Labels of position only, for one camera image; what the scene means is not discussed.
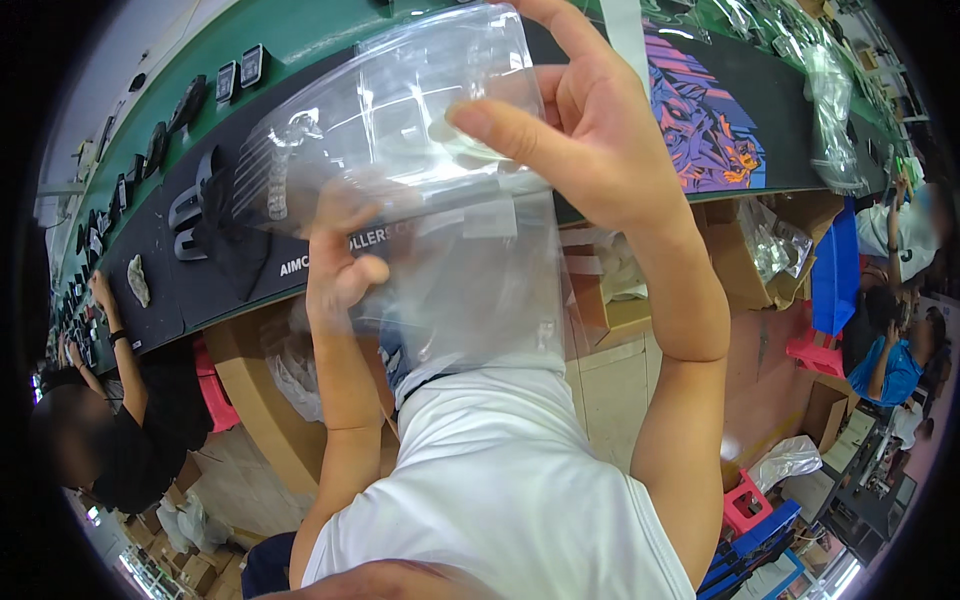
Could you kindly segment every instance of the black wristband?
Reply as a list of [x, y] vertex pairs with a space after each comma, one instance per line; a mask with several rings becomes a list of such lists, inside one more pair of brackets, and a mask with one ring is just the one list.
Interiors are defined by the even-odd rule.
[[126, 337], [127, 337], [127, 331], [125, 329], [117, 329], [116, 331], [110, 334], [110, 337], [109, 337], [110, 347], [113, 348], [114, 346], [116, 346], [117, 340], [120, 340]]

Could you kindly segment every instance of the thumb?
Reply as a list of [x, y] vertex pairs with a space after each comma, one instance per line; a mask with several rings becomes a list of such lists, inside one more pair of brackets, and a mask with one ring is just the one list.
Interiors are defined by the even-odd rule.
[[525, 164], [558, 186], [584, 150], [534, 115], [498, 100], [457, 103], [446, 121], [493, 150]]

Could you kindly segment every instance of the white t-shirt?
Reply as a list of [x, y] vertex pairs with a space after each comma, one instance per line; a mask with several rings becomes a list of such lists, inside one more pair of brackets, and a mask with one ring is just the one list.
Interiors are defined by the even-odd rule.
[[914, 402], [913, 408], [908, 409], [902, 406], [894, 407], [892, 421], [894, 424], [894, 435], [903, 440], [901, 450], [909, 450], [917, 441], [913, 430], [924, 420], [924, 408]]
[[[874, 204], [856, 213], [856, 237], [861, 254], [888, 255], [887, 214], [889, 212], [889, 206]], [[916, 200], [900, 207], [897, 248], [900, 257], [900, 279], [903, 281], [916, 275], [933, 262], [933, 256], [940, 248], [930, 219]]]
[[646, 488], [593, 456], [556, 373], [448, 375], [406, 400], [399, 432], [396, 469], [324, 526], [304, 586], [406, 559], [504, 598], [694, 597]]

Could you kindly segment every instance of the blue storage bin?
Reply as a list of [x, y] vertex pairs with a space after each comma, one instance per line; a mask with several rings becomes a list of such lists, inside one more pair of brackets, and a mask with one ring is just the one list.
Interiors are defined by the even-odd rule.
[[813, 328], [836, 335], [856, 310], [860, 288], [860, 256], [856, 246], [853, 198], [844, 199], [843, 211], [833, 219], [824, 239], [814, 250], [812, 287]]

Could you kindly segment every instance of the blue shirt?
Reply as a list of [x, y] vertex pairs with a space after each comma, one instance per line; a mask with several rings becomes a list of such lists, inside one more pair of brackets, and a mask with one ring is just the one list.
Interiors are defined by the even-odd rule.
[[887, 371], [883, 375], [883, 392], [880, 394], [880, 402], [869, 397], [867, 390], [870, 388], [870, 377], [874, 374], [874, 366], [883, 352], [885, 341], [885, 336], [876, 338], [874, 344], [870, 346], [867, 357], [851, 371], [847, 381], [863, 399], [879, 406], [897, 406], [903, 404], [913, 394], [920, 381], [920, 375], [924, 374], [924, 368], [913, 359], [907, 341], [898, 341], [890, 348], [890, 354], [887, 356]]

